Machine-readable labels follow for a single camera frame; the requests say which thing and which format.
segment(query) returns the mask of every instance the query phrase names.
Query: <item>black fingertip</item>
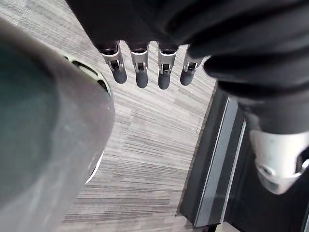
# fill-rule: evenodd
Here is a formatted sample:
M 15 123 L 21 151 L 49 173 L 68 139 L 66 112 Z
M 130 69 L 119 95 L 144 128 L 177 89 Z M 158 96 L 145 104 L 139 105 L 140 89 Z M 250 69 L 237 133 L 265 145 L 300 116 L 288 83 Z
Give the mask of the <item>black fingertip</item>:
M 159 87 L 160 89 L 167 89 L 169 87 L 170 74 L 167 72 L 159 73 Z
M 145 88 L 148 84 L 147 71 L 139 70 L 139 72 L 135 73 L 135 76 L 137 86 L 140 88 Z
M 126 71 L 125 70 L 121 72 L 119 69 L 115 69 L 115 71 L 112 74 L 117 83 L 123 84 L 124 82 L 126 82 Z
M 187 71 L 185 72 L 184 70 L 182 71 L 182 74 L 180 76 L 180 83 L 183 86 L 188 86 L 189 84 L 191 84 L 192 80 L 193 80 L 193 76 L 194 76 L 194 72 L 192 71 Z

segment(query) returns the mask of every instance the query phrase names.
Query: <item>gray curved object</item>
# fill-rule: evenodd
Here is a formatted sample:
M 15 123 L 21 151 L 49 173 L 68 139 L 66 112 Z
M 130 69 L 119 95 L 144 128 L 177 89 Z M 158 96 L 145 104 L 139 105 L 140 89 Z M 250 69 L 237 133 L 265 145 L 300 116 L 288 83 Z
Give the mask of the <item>gray curved object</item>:
M 113 121 L 104 88 L 0 19 L 1 231 L 52 231 L 92 173 Z

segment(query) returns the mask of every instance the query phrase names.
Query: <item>white robot part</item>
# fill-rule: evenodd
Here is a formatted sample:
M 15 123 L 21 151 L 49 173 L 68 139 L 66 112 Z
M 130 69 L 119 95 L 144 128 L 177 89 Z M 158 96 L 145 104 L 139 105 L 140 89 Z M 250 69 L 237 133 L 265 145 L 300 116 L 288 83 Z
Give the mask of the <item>white robot part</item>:
M 309 165 L 308 159 L 297 169 L 299 155 L 309 146 L 309 131 L 287 135 L 252 130 L 250 139 L 258 176 L 274 194 L 285 193 Z

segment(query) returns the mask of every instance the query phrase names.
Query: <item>gray carpet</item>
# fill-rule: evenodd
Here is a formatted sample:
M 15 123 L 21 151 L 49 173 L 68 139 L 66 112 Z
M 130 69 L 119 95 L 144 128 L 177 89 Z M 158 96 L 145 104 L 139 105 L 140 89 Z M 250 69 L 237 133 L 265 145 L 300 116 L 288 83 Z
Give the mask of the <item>gray carpet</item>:
M 100 169 L 57 231 L 192 231 L 175 215 L 215 82 L 199 67 L 190 86 L 180 84 L 185 47 L 178 51 L 170 87 L 161 90 L 152 42 L 149 84 L 139 89 L 127 46 L 121 43 L 128 81 L 119 85 L 63 0 L 2 0 L 0 15 L 101 70 L 113 89 L 115 125 Z

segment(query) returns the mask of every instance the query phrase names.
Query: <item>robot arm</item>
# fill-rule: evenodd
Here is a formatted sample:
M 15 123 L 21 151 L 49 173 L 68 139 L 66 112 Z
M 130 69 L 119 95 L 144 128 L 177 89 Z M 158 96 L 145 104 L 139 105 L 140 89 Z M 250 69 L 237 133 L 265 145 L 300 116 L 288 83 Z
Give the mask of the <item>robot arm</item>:
M 206 73 L 237 99 L 251 130 L 263 185 L 284 193 L 308 165 L 309 3 L 305 0 L 67 0 L 118 83 L 119 40 L 131 50 L 137 85 L 147 85 L 149 41 L 159 44 L 166 89 L 177 47 L 189 44 L 181 83 Z

